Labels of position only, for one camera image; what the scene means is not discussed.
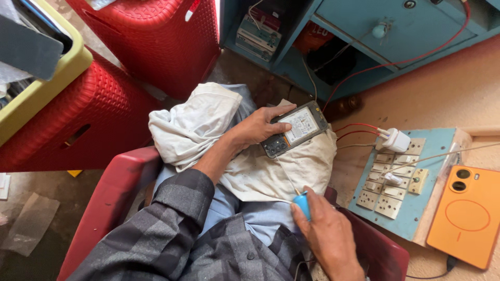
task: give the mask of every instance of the left hand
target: left hand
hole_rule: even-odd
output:
[[[274,117],[285,114],[296,107],[296,104],[261,107],[227,131],[225,135],[231,136],[239,149],[246,149],[250,145],[258,144],[272,135],[290,131],[292,129],[290,123],[278,122],[270,124],[269,122]]]

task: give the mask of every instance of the blue tool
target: blue tool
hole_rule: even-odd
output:
[[[307,191],[304,191],[300,193],[296,188],[295,192],[297,193],[297,196],[293,199],[293,202],[297,204],[302,212],[304,213],[305,217],[307,218],[308,221],[311,220],[311,213],[309,212],[309,204],[308,204],[308,199],[306,198],[306,193]]]

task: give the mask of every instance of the red laundry basket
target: red laundry basket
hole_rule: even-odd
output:
[[[0,172],[104,169],[151,140],[161,104],[92,51],[90,67],[0,147]]]
[[[117,0],[98,11],[66,2],[132,76],[174,99],[186,100],[221,52],[214,0]]]

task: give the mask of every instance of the orange smartphone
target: orange smartphone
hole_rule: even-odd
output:
[[[427,243],[480,269],[490,266],[500,224],[500,172],[455,165]]]

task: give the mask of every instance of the smartphone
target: smartphone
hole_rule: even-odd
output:
[[[270,123],[277,122],[290,123],[291,130],[274,134],[260,143],[270,158],[287,152],[329,128],[320,106],[314,100],[273,118]]]
[[[480,269],[490,266],[500,225],[500,172],[455,165],[427,243]]]

